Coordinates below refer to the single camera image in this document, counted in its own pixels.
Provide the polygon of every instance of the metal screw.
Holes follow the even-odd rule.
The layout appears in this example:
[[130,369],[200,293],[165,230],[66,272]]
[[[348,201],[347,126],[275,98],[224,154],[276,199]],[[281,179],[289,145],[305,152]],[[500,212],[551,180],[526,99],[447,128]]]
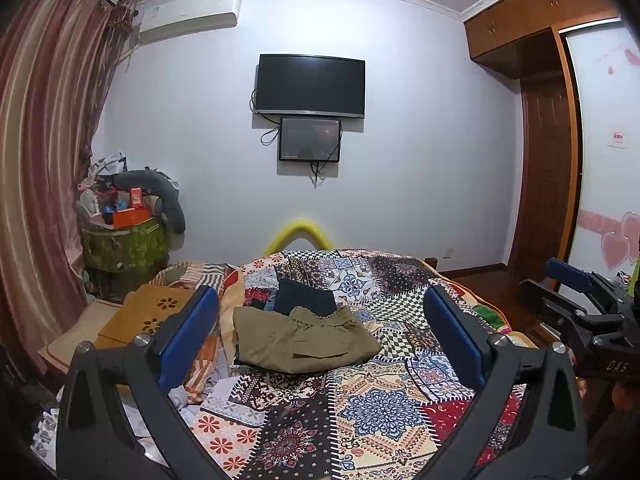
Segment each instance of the metal screw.
[[76,346],[76,352],[86,354],[93,346],[94,344],[91,341],[82,341],[81,343],[78,343],[78,346]]
[[556,354],[564,354],[566,352],[566,346],[564,346],[561,342],[559,341],[554,341],[551,344],[551,349],[556,353]]
[[509,343],[509,338],[504,334],[493,334],[491,336],[491,343],[494,346],[507,346]]
[[133,338],[133,344],[135,346],[146,346],[149,343],[151,343],[151,336],[149,334],[142,333]]

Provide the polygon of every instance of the heart decoration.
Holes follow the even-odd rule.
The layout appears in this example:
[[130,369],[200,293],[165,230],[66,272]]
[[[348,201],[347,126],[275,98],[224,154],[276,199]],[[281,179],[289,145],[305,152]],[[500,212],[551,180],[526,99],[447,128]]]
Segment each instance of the heart decoration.
[[622,235],[630,244],[629,262],[634,264],[639,257],[638,244],[640,243],[640,216],[629,211],[622,217]]
[[602,256],[604,256],[607,268],[612,270],[622,265],[629,257],[631,244],[626,238],[608,232],[604,233],[600,239],[600,249],[602,250]]
[[633,52],[631,49],[628,48],[625,50],[625,56],[629,64],[640,66],[640,56],[638,56],[638,54]]

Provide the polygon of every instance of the wardrobe cabinet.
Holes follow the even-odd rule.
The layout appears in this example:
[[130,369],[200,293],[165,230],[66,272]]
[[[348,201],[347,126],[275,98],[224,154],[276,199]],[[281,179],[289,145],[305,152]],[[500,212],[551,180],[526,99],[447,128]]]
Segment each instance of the wardrobe cabinet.
[[609,0],[502,0],[465,22],[472,59],[572,18],[612,10]]

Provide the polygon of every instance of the wall-mounted air conditioner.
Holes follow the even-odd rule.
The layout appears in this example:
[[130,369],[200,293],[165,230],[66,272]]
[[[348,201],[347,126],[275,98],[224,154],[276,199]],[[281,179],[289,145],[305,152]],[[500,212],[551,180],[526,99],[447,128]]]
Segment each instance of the wall-mounted air conditioner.
[[142,15],[142,43],[165,40],[212,28],[235,27],[241,0],[172,0],[149,7]]

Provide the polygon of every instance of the black television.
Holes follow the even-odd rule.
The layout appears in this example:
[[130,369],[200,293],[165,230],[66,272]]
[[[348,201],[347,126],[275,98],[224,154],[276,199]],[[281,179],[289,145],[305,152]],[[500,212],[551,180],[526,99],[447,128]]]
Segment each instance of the black television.
[[364,118],[364,61],[260,54],[255,111]]

